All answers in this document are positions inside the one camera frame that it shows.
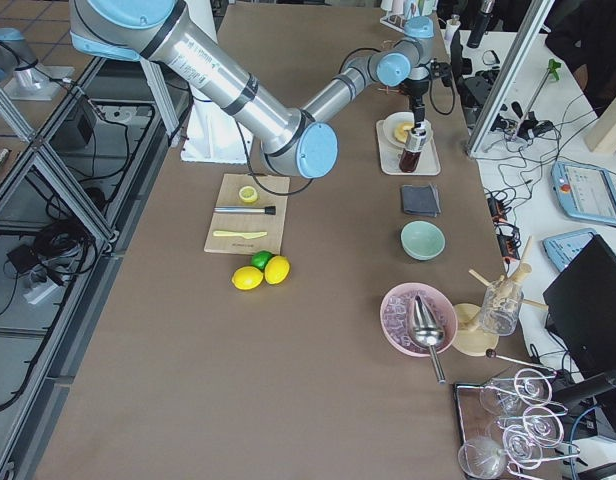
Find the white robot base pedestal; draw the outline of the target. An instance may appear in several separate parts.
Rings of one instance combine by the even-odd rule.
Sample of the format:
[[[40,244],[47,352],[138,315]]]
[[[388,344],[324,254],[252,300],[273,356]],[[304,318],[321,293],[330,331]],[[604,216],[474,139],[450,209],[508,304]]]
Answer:
[[[193,106],[181,159],[189,162],[245,164],[243,141],[251,148],[253,135],[223,112],[205,94],[191,87]]]

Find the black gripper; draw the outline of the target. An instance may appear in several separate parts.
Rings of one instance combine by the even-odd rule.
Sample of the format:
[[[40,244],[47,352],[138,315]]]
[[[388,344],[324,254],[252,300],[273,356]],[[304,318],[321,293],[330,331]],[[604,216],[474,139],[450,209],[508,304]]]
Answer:
[[[453,73],[449,63],[433,59],[428,64],[417,67],[414,76],[414,79],[407,78],[402,82],[402,94],[408,97],[409,107],[413,113],[414,129],[417,129],[424,126],[424,95],[428,94],[430,105],[436,108],[437,105],[432,96],[433,81],[440,79],[442,84],[453,92]]]

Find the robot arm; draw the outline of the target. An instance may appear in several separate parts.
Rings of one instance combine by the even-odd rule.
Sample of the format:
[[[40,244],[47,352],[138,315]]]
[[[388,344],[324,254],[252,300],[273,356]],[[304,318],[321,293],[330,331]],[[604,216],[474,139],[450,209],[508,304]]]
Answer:
[[[72,1],[73,46],[86,54],[162,63],[261,141],[267,168],[313,179],[335,165],[338,141],[328,120],[367,86],[397,86],[431,60],[429,16],[406,20],[388,50],[348,62],[304,107],[287,108],[190,18],[183,1]]]
[[[15,71],[23,71],[38,64],[38,57],[23,34],[15,28],[0,28],[0,82]]]

